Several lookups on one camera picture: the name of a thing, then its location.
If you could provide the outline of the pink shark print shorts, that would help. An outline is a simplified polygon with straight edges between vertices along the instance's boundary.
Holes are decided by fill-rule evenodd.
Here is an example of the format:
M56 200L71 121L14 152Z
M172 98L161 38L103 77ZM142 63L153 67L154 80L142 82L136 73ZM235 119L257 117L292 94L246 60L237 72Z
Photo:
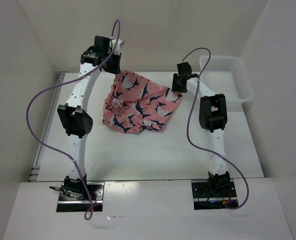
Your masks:
M102 124L124 134L159 132L182 100L182 94L129 70L115 75L104 100Z

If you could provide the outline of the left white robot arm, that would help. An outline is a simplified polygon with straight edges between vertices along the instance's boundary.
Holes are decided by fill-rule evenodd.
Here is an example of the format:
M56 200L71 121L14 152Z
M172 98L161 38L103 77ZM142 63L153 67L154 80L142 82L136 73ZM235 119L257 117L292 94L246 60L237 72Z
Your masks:
M69 173L60 188L62 194L85 200L88 198L87 173L85 169L85 149L88 134L93 127L93 119L87 113L92 89L102 70L118 74L120 70L122 39L96 36L80 57L79 76L72 93L64 105L58 105L57 113L68 136L68 155L73 158Z

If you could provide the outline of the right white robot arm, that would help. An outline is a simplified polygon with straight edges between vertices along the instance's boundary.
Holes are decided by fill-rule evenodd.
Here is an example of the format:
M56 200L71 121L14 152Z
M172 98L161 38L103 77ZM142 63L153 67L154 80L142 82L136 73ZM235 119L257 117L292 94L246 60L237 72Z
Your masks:
M188 62L177 64L178 73L173 75L172 90L179 93L195 94L194 101L199 101L198 120L212 141L212 153L209 161L207 191L213 197L221 196L230 186L230 173L224 146L224 132L228 122L226 97L215 93L198 79Z

